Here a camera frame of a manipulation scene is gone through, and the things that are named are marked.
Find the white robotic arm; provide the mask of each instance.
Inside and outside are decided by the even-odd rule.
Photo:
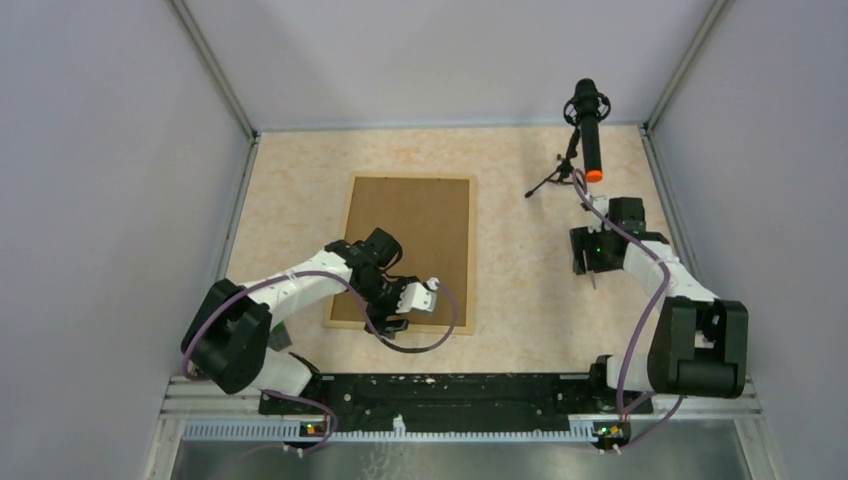
[[[665,264],[669,272],[668,285],[655,304],[660,319],[650,352],[633,355],[629,365],[624,365],[623,355],[606,358],[607,385],[616,388],[626,370],[625,390],[739,396],[744,388],[747,352],[745,307],[722,300],[701,285],[681,264],[665,237],[645,231],[641,199],[592,197],[591,204],[641,246],[592,213],[587,227],[571,230],[575,273],[623,269],[651,297],[663,284],[660,265]],[[702,346],[696,345],[698,334],[706,340]]]
[[[299,395],[312,372],[293,355],[284,353],[292,342],[283,322],[316,301],[342,293],[351,286],[368,303],[366,314],[380,336],[393,337],[407,320],[388,317],[436,307],[438,279],[421,282],[416,277],[389,277],[386,270],[402,256],[391,235],[376,229],[367,240],[349,244],[339,240],[309,260],[270,277],[242,286],[227,279],[212,286],[183,339],[182,350],[226,393],[252,387]],[[206,333],[194,337],[225,302],[241,296],[218,318],[211,319]]]

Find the microphone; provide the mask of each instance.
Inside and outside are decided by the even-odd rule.
[[[598,92],[595,82],[590,78],[577,82],[574,87],[574,97],[563,108],[565,121],[580,129],[580,140],[583,143],[583,171],[589,183],[600,182],[604,178],[598,123],[607,118],[609,111],[609,98]]]

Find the gray wall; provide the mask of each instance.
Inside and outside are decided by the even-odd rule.
[[[844,478],[848,3],[736,2],[659,149],[705,280],[751,312],[755,385],[793,478]]]
[[[140,475],[246,141],[163,1],[0,7],[2,477]]]
[[[582,77],[650,114],[711,0],[189,0],[254,126],[562,124]]]

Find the tripod stand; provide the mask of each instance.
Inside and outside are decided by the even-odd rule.
[[[568,141],[568,149],[565,151],[565,156],[563,157],[561,154],[557,154],[557,160],[559,160],[559,165],[550,175],[545,177],[544,180],[539,182],[538,185],[533,187],[530,191],[524,194],[524,198],[530,198],[536,193],[536,190],[542,188],[542,185],[546,183],[553,183],[554,185],[571,185],[572,182],[566,181],[571,175],[571,172],[574,171],[574,167],[571,165],[571,160],[577,156],[577,144],[580,142],[580,129],[574,127],[574,133],[571,134],[571,139]]]

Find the cork board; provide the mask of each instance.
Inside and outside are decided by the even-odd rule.
[[[469,176],[363,174],[351,177],[341,237],[364,240],[379,227],[403,247],[403,258],[389,273],[437,277],[459,306],[454,333],[474,331],[476,182]],[[441,296],[432,315],[404,314],[409,331],[444,333],[450,303]],[[362,329],[364,320],[348,293],[327,306],[324,326]]]

